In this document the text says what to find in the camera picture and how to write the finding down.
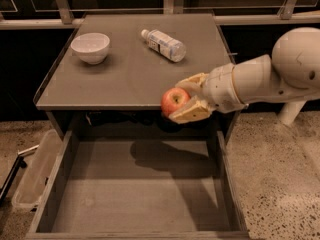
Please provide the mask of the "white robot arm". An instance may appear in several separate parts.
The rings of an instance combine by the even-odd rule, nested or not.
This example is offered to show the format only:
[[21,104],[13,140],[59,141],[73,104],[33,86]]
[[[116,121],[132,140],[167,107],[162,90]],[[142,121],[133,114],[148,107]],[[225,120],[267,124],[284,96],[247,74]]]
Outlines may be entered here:
[[304,103],[320,98],[320,30],[296,28],[282,35],[271,55],[226,64],[177,83],[191,99],[169,119],[178,124],[240,111],[253,103]]

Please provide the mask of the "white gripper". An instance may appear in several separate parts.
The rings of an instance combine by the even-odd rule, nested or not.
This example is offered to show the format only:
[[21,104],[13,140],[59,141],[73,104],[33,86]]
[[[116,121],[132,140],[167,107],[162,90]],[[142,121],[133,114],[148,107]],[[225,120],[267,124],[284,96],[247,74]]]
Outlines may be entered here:
[[177,124],[185,124],[207,119],[212,112],[230,113],[247,107],[238,97],[233,83],[232,63],[220,66],[208,73],[198,73],[175,84],[192,97],[185,105],[169,115]]

